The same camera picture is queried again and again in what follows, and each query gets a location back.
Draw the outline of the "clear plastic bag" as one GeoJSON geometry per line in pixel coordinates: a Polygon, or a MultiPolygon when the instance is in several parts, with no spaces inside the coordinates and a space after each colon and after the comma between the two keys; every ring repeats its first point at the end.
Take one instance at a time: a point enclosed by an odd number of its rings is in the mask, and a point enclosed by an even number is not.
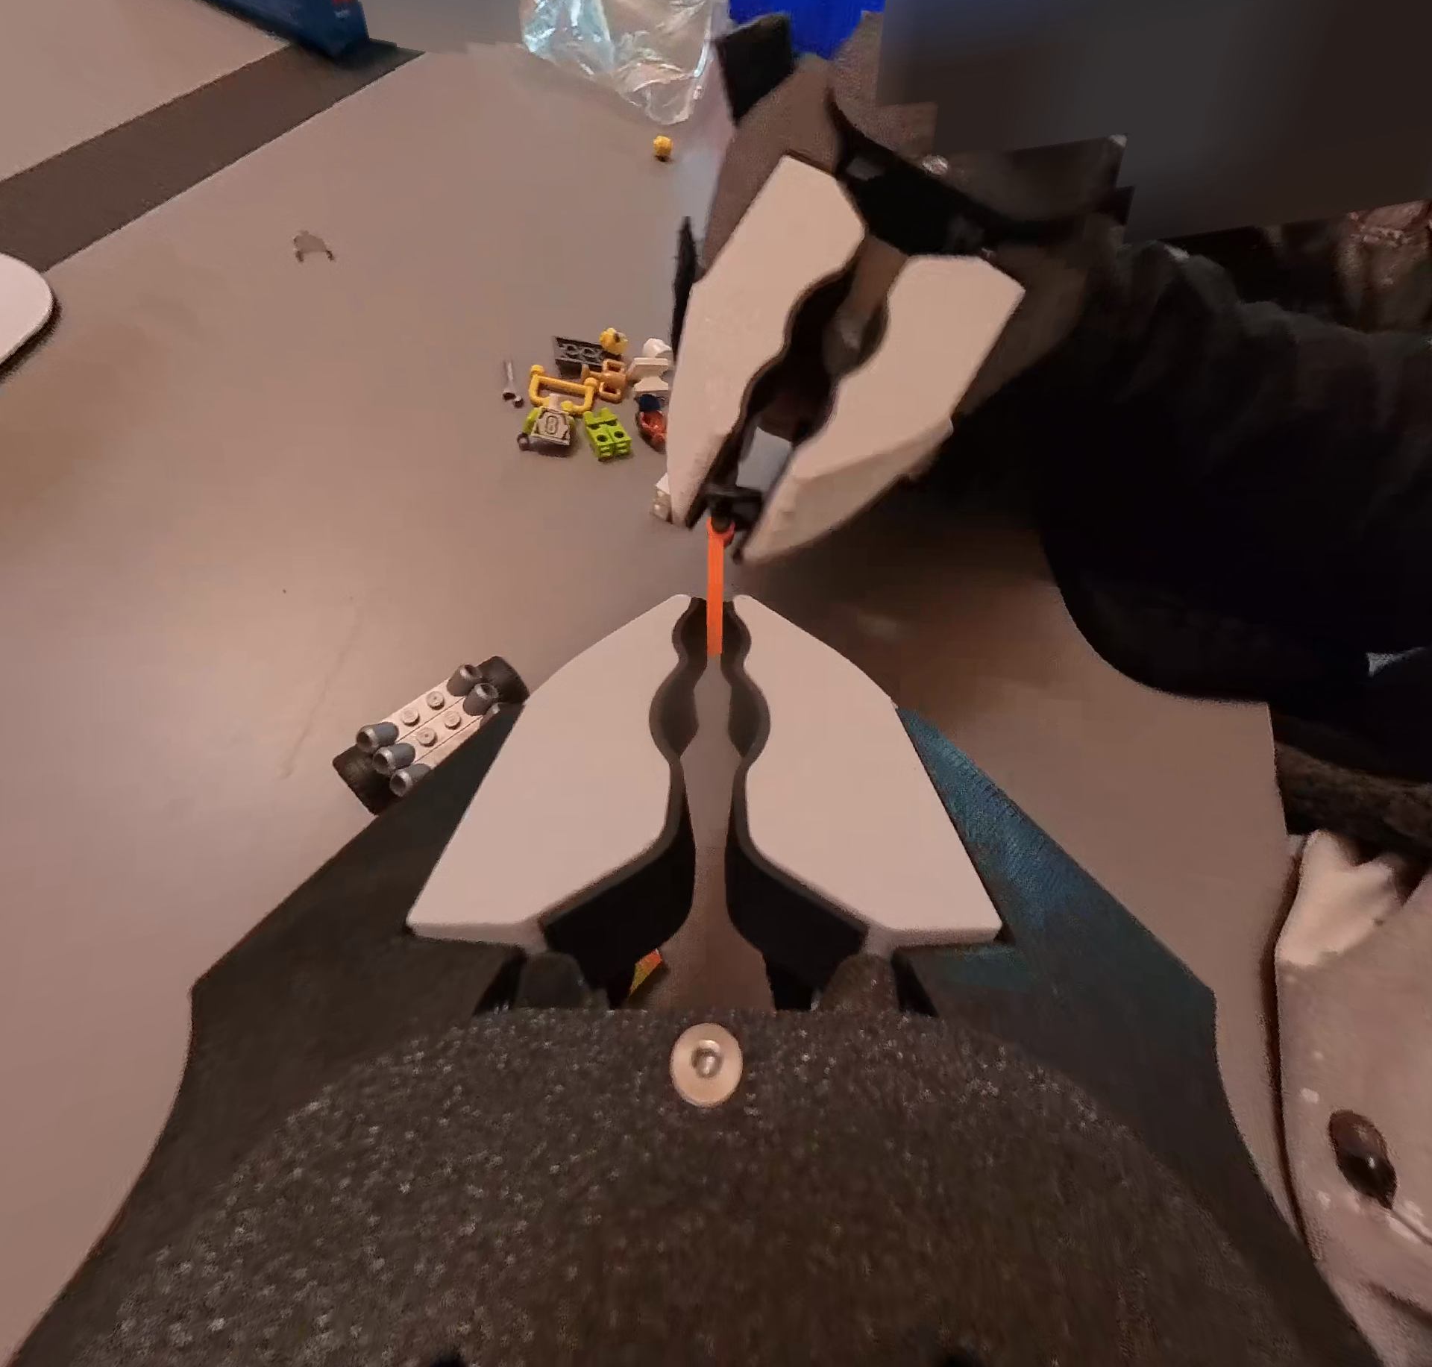
{"type": "Polygon", "coordinates": [[[527,0],[520,45],[671,130],[706,91],[722,22],[716,0],[527,0]]]}

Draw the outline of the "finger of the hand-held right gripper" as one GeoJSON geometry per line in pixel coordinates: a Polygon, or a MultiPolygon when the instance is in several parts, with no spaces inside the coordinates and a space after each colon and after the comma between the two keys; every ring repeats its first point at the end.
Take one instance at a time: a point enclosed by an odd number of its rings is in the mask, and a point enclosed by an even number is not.
{"type": "Polygon", "coordinates": [[[832,380],[823,424],[761,498],[741,557],[766,564],[814,547],[936,454],[1022,297],[986,259],[908,261],[888,291],[884,337],[832,380]]]}
{"type": "Polygon", "coordinates": [[[666,412],[675,524],[699,511],[745,395],[785,353],[801,303],[845,273],[861,237],[865,223],[832,175],[781,159],[691,287],[666,412]]]}

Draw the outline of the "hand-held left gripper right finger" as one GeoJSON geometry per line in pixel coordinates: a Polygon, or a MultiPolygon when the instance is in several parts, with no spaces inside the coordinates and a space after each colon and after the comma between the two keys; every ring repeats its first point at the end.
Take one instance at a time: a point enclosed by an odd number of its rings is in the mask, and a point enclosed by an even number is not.
{"type": "Polygon", "coordinates": [[[986,946],[1004,931],[889,696],[756,598],[725,604],[738,754],[725,907],[778,979],[820,992],[856,955],[986,946]]]}

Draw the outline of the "yellow lego hand truck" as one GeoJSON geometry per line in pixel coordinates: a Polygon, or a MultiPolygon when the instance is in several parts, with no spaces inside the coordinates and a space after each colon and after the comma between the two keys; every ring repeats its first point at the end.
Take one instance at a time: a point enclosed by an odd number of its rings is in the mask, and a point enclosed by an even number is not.
{"type": "Polygon", "coordinates": [[[527,370],[527,403],[533,410],[555,410],[564,416],[582,416],[589,412],[602,391],[602,374],[564,376],[534,362],[527,370]]]}

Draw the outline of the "person's pale printed shirt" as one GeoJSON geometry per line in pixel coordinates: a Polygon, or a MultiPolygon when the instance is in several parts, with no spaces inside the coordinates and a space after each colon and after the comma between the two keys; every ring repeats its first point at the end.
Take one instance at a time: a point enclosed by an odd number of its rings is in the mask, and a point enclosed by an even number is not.
{"type": "Polygon", "coordinates": [[[1298,1230],[1382,1365],[1429,1365],[1429,867],[1311,832],[1273,949],[1298,1230]]]}

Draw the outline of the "person's right forearm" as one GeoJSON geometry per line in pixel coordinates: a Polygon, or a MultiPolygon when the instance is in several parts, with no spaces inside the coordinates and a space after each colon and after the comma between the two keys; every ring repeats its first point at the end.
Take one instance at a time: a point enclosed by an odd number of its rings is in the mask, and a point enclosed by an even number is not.
{"type": "Polygon", "coordinates": [[[1082,639],[1173,696],[1429,692],[1429,214],[1344,217],[1272,299],[1189,244],[1104,250],[947,461],[1038,533],[1082,639]]]}

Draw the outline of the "grey black lego engine block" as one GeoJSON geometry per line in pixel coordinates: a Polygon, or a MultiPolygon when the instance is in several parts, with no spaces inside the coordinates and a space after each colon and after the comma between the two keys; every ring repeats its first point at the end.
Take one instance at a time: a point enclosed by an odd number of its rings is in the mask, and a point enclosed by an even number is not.
{"type": "Polygon", "coordinates": [[[354,735],[334,775],[370,817],[407,797],[494,713],[527,702],[527,682],[503,659],[459,662],[419,698],[354,735]]]}

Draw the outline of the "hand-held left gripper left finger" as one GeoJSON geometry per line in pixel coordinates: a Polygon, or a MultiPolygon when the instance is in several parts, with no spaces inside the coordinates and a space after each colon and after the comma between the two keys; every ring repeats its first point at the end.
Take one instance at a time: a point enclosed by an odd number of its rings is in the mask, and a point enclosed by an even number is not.
{"type": "Polygon", "coordinates": [[[589,987],[671,940],[695,883],[681,756],[703,667],[703,600],[666,598],[533,691],[409,932],[562,953],[589,987]]]}

